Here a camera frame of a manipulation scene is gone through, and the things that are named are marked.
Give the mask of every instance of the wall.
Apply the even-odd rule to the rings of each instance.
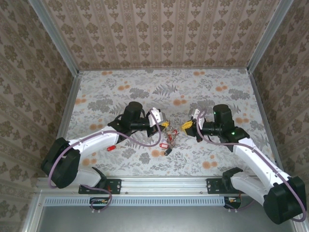
[[[278,0],[44,0],[81,70],[245,67]]]
[[[253,74],[285,170],[308,193],[309,1],[294,1]]]
[[[0,231],[27,215],[72,76],[26,0],[0,1]]]

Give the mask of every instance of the robotic arm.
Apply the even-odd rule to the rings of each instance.
[[[290,177],[274,165],[256,147],[249,134],[244,129],[235,126],[231,110],[227,105],[214,106],[214,122],[199,118],[199,114],[198,109],[191,111],[189,113],[191,120],[183,124],[182,130],[187,135],[196,137],[197,142],[203,140],[201,136],[218,136],[222,145],[226,145],[231,152],[241,157],[259,179],[248,176],[240,168],[228,170],[223,173],[222,177],[222,185],[226,193],[240,190],[248,194],[263,206],[266,214],[274,223],[281,224],[303,212],[299,202],[288,189],[287,182],[306,210],[304,182],[298,176]]]
[[[79,139],[66,141],[64,138],[59,138],[55,140],[41,164],[41,169],[47,175],[52,172],[51,179],[60,189],[68,185],[102,188],[105,185],[103,183],[106,180],[105,175],[95,167],[83,167],[80,165],[82,160],[94,151],[122,142],[126,139],[124,136],[129,137],[136,131],[147,131],[148,137],[151,137],[158,131],[156,124],[165,122],[165,115],[159,109],[152,108],[146,117],[140,117],[141,113],[144,114],[142,105],[133,101],[125,108],[122,115],[116,117],[100,131]],[[69,149],[55,166],[55,161],[61,153],[73,144],[77,145],[74,149]]]

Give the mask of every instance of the floral tablecloth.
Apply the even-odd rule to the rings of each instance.
[[[212,107],[228,104],[235,124],[244,128],[255,144],[273,161],[273,155],[245,69],[127,70],[84,72],[70,120],[67,139],[86,136],[105,127],[121,114],[130,101],[161,109],[178,130],[189,120],[191,108],[206,108],[206,119],[213,121]],[[155,143],[158,135],[148,138],[137,132],[133,138]],[[159,145],[141,147],[125,140],[108,152],[102,148],[83,159],[82,165],[95,166],[106,175],[117,176],[203,176],[221,175],[240,167],[249,167],[225,146],[197,143],[184,132],[176,138],[169,156]]]

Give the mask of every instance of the black mounting plate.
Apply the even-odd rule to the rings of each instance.
[[[227,191],[223,185],[221,178],[206,179],[208,194],[239,194],[239,190]]]
[[[121,179],[107,179],[104,189],[107,191],[110,191],[111,194],[120,194]],[[79,186],[78,193],[79,194],[107,194],[106,192],[98,191],[98,190],[91,190],[81,185]]]

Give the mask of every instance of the cable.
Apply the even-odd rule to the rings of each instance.
[[[145,118],[146,116],[145,116],[145,111],[144,111],[144,109],[141,110],[141,113],[143,114],[143,116],[144,116],[144,118]]]
[[[206,109],[203,109],[199,112],[198,116],[197,116],[197,122],[199,122],[201,117],[204,117],[206,114]],[[297,202],[299,203],[301,210],[303,212],[303,216],[301,219],[295,219],[292,218],[291,220],[296,221],[296,222],[303,222],[306,220],[306,209],[304,207],[304,204],[302,203],[301,199],[299,198],[299,196],[296,194],[296,192],[292,189],[292,187],[290,186],[290,184],[283,178],[283,176],[277,172],[277,170],[268,162],[267,159],[265,159],[257,150],[255,150],[253,147],[246,145],[246,144],[239,144],[239,143],[215,143],[212,142],[210,140],[205,139],[205,137],[202,135],[200,128],[197,127],[197,132],[199,134],[199,136],[201,136],[201,138],[206,141],[207,143],[210,144],[214,144],[214,145],[235,145],[235,146],[243,146],[246,147],[250,150],[252,150],[255,154],[258,155],[258,157],[264,161],[264,163],[283,181],[283,183],[287,186],[287,188],[291,191],[291,193],[294,195],[294,197],[296,198]]]
[[[211,140],[211,138],[209,137],[209,135],[207,135],[207,137],[208,137],[209,141],[211,141],[211,142],[212,142],[212,140]]]
[[[228,207],[230,207],[232,209],[240,211],[240,210],[244,210],[246,208],[249,208],[251,205],[253,205],[254,202],[255,202],[255,200],[252,200],[249,204],[245,205],[244,207],[238,208],[238,209],[234,208],[233,206],[231,206],[230,204],[227,204],[227,203],[225,203],[225,205],[227,205]]]
[[[53,185],[52,185],[52,175],[53,175],[53,172],[54,172],[54,170],[55,170],[57,164],[58,164],[59,161],[61,160],[61,158],[62,158],[71,148],[73,148],[73,147],[75,147],[75,146],[77,146],[77,145],[79,145],[79,144],[82,144],[83,142],[85,142],[85,141],[87,141],[87,140],[89,140],[89,139],[92,139],[92,138],[94,138],[94,137],[96,137],[96,136],[98,136],[98,135],[104,135],[104,134],[107,134],[107,133],[115,133],[115,134],[119,134],[119,135],[121,135],[121,136],[123,136],[123,137],[125,137],[125,138],[127,138],[127,139],[129,139],[129,140],[131,140],[131,141],[133,141],[133,142],[135,142],[135,143],[137,143],[138,145],[141,145],[141,146],[144,146],[144,147],[153,147],[153,146],[157,146],[157,145],[160,143],[161,137],[162,137],[162,135],[161,135],[161,129],[160,129],[160,126],[159,126],[159,124],[158,124],[158,122],[157,122],[157,120],[156,120],[154,114],[153,114],[151,111],[149,111],[149,113],[150,113],[151,116],[154,118],[156,127],[157,127],[157,129],[158,129],[158,133],[159,133],[159,139],[158,139],[158,141],[157,141],[155,144],[152,144],[152,145],[142,144],[142,143],[140,143],[139,141],[136,141],[135,139],[132,139],[132,138],[130,138],[129,136],[127,136],[127,135],[125,135],[125,134],[123,134],[123,133],[121,133],[121,132],[114,131],[114,130],[99,131],[99,132],[97,132],[97,133],[94,133],[94,134],[92,134],[92,135],[89,135],[88,137],[85,137],[85,138],[81,139],[80,141],[77,141],[77,142],[73,143],[72,145],[68,146],[66,149],[64,149],[63,152],[61,152],[61,154],[60,154],[60,155],[58,156],[58,158],[55,160],[54,165],[52,166],[52,168],[51,168],[51,170],[50,170],[50,172],[49,172],[49,175],[48,175],[48,185],[49,185],[49,187],[52,188],[52,189],[56,189],[56,188],[57,188],[57,186],[53,186]]]
[[[106,192],[106,193],[110,196],[110,200],[107,202],[107,204],[104,206],[104,208],[100,209],[100,211],[105,210],[105,209],[112,203],[112,194],[111,194],[111,192],[109,192],[109,191],[107,191],[107,190],[105,190],[105,189],[102,189],[102,188],[90,187],[90,186],[88,186],[88,185],[82,185],[82,186],[84,186],[84,187],[87,188],[87,189],[98,190],[98,191]],[[90,208],[91,208],[92,210],[94,210],[94,208],[93,208],[93,203],[94,203],[94,202],[97,202],[97,201],[100,201],[100,200],[102,200],[102,199],[94,199],[94,200],[91,202]]]

